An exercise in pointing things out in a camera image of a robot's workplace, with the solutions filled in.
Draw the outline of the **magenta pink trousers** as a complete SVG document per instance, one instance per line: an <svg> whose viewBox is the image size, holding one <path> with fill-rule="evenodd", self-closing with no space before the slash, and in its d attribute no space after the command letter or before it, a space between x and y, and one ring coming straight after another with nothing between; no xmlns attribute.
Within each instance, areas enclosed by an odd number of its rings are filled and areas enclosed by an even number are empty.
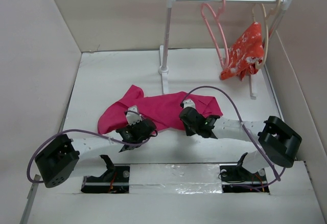
<svg viewBox="0 0 327 224"><path fill-rule="evenodd" d="M180 103L186 92L171 93L158 96L145 96L141 88L132 85L125 95L109 106L98 120L98 133L107 134L126 126L125 111L137 106L138 111L146 118L151 119L158 131L165 129L183 130L184 126L179 119L182 111Z"/></svg>

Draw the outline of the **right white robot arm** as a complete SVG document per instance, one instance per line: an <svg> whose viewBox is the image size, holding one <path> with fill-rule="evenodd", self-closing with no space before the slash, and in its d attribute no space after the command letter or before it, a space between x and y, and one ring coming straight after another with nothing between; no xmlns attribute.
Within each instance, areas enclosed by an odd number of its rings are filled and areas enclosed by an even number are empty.
<svg viewBox="0 0 327 224"><path fill-rule="evenodd" d="M218 115L204 117L195 108L186 107L179 118L187 136L196 134L203 138L254 143L256 151L244 153L236 167L236 174L242 180L271 165L291 168L302 142L301 136L276 116L269 116L265 121L241 122Z"/></svg>

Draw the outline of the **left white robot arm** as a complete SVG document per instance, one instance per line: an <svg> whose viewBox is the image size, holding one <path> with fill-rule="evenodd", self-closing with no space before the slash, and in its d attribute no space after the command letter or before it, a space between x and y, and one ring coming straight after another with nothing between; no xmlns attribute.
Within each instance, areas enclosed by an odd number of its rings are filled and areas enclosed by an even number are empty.
<svg viewBox="0 0 327 224"><path fill-rule="evenodd" d="M90 131L71 129L53 136L38 149L33 159L46 188L54 188L65 182L73 173L79 161L100 157L105 164L98 166L97 177L88 179L112 183L118 177L115 165L109 157L109 151L117 144L122 144L121 152L132 150L157 136L155 123L146 118L124 128L117 129L120 140Z"/></svg>

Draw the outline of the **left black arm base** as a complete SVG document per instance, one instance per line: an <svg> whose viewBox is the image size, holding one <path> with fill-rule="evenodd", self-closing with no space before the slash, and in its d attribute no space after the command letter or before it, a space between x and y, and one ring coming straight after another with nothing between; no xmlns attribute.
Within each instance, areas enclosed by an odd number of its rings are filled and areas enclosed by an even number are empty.
<svg viewBox="0 0 327 224"><path fill-rule="evenodd" d="M130 165L114 165L108 155L101 155L106 171L99 177L84 176L82 193L125 194L129 193Z"/></svg>

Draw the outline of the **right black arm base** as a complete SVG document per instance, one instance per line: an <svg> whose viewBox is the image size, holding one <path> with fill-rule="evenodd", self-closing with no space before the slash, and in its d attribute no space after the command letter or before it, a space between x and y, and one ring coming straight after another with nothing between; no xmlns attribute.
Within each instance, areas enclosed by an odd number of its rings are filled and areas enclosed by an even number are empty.
<svg viewBox="0 0 327 224"><path fill-rule="evenodd" d="M269 193L269 187L266 186L268 182L263 169L262 173L259 171L250 173L242 167L246 155L247 153L244 153L237 163L219 165L218 179L222 182L223 193Z"/></svg>

